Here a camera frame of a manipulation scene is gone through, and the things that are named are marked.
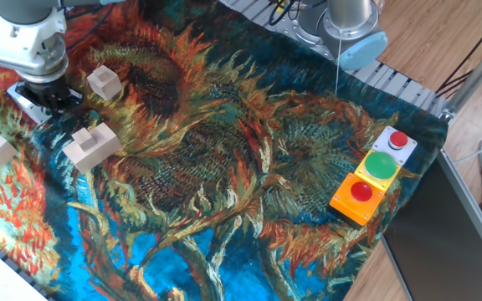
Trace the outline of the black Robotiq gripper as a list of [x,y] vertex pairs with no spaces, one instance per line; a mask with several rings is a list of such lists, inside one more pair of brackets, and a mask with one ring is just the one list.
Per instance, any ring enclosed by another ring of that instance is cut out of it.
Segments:
[[15,90],[53,115],[62,115],[83,101],[83,95],[69,87],[65,75],[48,83],[34,83],[24,79],[23,82],[18,82]]

